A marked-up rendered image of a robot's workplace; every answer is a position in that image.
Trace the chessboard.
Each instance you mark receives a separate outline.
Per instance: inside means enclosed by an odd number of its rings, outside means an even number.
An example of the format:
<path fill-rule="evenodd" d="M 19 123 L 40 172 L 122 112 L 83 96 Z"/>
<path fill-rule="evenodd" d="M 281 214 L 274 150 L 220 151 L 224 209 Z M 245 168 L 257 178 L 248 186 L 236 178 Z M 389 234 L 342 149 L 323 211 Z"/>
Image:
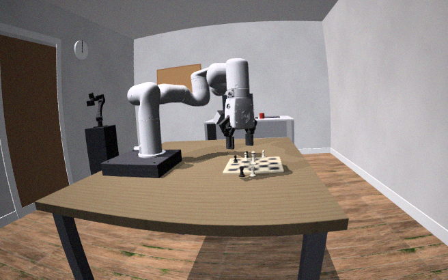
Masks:
<path fill-rule="evenodd" d="M 244 158 L 237 158 L 237 163 L 234 163 L 234 158 L 231 158 L 223 171 L 223 174 L 238 174 L 240 167 L 244 167 L 244 173 L 251 173 L 251 166 L 255 166 L 255 173 L 278 173 L 283 172 L 283 166 L 279 157 L 265 157 L 256 158 L 256 165 L 251 165 L 252 158 L 244 160 Z"/>

